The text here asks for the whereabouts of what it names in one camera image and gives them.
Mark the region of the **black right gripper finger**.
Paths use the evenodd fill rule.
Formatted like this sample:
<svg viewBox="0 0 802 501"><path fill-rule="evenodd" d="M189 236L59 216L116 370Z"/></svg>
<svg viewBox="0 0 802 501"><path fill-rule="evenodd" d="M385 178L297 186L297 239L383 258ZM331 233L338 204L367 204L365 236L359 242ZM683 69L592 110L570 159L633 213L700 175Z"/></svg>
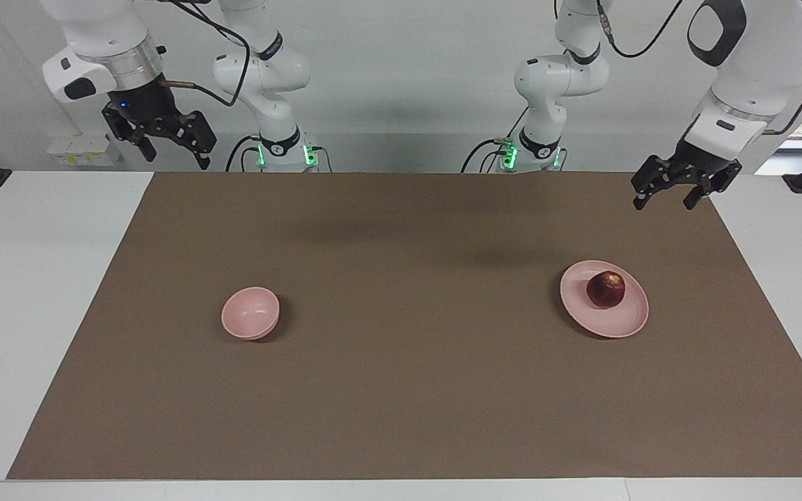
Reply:
<svg viewBox="0 0 802 501"><path fill-rule="evenodd" d="M211 162L210 153L217 144L217 136L205 114L202 111L178 112L170 127L170 140L190 152L200 170L207 170Z"/></svg>
<svg viewBox="0 0 802 501"><path fill-rule="evenodd" d="M117 104L106 104L102 108L102 117L116 140L136 147L147 162L154 161L158 153L147 137L142 122L129 117L125 108Z"/></svg>

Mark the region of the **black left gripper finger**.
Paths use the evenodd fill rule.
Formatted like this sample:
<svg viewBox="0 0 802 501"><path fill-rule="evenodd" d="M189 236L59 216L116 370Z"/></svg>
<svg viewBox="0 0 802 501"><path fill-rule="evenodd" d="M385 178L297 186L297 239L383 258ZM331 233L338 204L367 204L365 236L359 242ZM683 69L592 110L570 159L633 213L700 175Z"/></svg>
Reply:
<svg viewBox="0 0 802 501"><path fill-rule="evenodd" d="M634 208L639 212L644 209L653 194L676 184L680 171L681 162L649 156L632 177L632 187L636 192L633 199Z"/></svg>
<svg viewBox="0 0 802 501"><path fill-rule="evenodd" d="M691 177L695 186L682 200L682 204L687 210L693 210L704 198L713 193L722 193L735 180L735 177L741 173L742 168L744 166L741 163L729 163L725 168L712 174L703 169L694 168Z"/></svg>

